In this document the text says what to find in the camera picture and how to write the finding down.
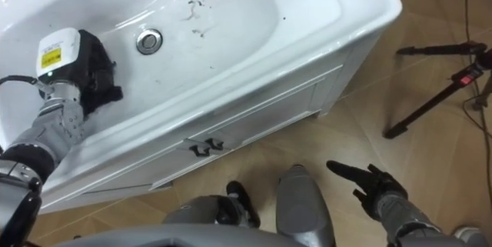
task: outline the beige floor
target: beige floor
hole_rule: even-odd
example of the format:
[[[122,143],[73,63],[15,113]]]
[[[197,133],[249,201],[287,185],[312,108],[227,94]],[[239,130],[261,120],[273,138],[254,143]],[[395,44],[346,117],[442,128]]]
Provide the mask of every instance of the beige floor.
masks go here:
[[[224,193],[232,179],[243,182],[251,193],[263,220],[261,228],[273,231],[275,183],[296,162],[317,179],[339,246],[384,246],[384,230],[351,195],[354,185],[324,167],[328,159],[336,159],[360,167],[373,163],[393,173],[411,200],[445,232],[478,225],[492,240],[484,138],[460,110],[461,101],[471,95],[469,89],[412,125],[405,135],[392,141],[381,137],[385,125],[440,91],[464,64],[456,57],[394,57],[395,50],[407,45],[465,39],[463,0],[402,1],[403,14],[384,33],[329,115],[307,118],[206,165],[179,178],[166,192],[42,215],[31,239],[52,245],[74,235],[159,223],[182,202]],[[491,28],[492,0],[470,0],[472,38],[492,43]]]

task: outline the black cabinet handle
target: black cabinet handle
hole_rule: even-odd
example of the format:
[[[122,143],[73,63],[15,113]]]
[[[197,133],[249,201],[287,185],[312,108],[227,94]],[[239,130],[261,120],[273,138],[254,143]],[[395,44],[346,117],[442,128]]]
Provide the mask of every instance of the black cabinet handle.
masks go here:
[[[203,152],[201,153],[200,150],[198,150],[198,145],[193,145],[192,147],[190,147],[190,150],[193,151],[194,155],[199,158],[210,156],[210,148],[203,149]]]
[[[224,150],[224,143],[223,142],[219,142],[219,143],[215,144],[214,139],[207,139],[207,140],[205,140],[205,143],[207,143],[210,146],[210,148],[212,148],[212,150],[218,150],[218,151]]]

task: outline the white vanity cabinet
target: white vanity cabinet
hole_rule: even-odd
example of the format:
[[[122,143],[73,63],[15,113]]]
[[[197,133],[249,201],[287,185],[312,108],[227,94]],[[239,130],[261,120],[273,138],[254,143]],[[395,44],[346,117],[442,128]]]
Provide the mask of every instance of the white vanity cabinet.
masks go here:
[[[343,48],[249,92],[48,196],[42,213],[167,189],[177,177],[316,112],[337,100],[377,36]]]

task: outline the tripod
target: tripod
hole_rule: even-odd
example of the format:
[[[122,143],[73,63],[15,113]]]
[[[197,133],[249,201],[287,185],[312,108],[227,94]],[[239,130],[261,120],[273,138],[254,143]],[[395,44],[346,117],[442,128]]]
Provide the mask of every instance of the tripod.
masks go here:
[[[399,55],[475,55],[474,62],[451,76],[452,83],[431,100],[423,104],[415,112],[388,129],[383,136],[394,139],[408,130],[409,124],[417,121],[422,115],[444,101],[461,88],[480,78],[484,71],[492,70],[492,49],[487,51],[483,43],[467,42],[458,45],[430,46],[425,48],[406,47],[397,51]],[[489,77],[481,94],[475,100],[473,108],[480,110],[487,107],[487,98],[492,92],[492,77]]]

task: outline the tripod leg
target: tripod leg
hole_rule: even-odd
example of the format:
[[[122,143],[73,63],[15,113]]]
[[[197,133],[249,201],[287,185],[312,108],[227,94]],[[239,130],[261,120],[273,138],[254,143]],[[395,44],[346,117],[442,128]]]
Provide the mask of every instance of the tripod leg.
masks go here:
[[[397,51],[399,55],[474,55],[485,52],[487,46],[483,43],[467,42],[456,45],[428,46],[415,48],[414,46],[401,48]]]
[[[481,110],[482,108],[486,108],[488,106],[487,100],[489,99],[490,94],[492,93],[492,74],[489,76],[487,83],[482,89],[480,95],[475,99],[475,103],[472,105],[473,109],[476,111]]]
[[[439,94],[435,95],[431,100],[423,104],[420,108],[418,108],[415,112],[410,114],[408,117],[398,122],[395,126],[388,129],[383,136],[386,139],[394,139],[395,137],[401,135],[402,133],[408,130],[409,124],[415,122],[426,112],[430,111],[433,107],[438,105],[440,102],[445,100],[447,97],[453,95],[456,91],[461,88],[457,83],[452,83],[448,87],[446,87],[443,91],[439,92]]]

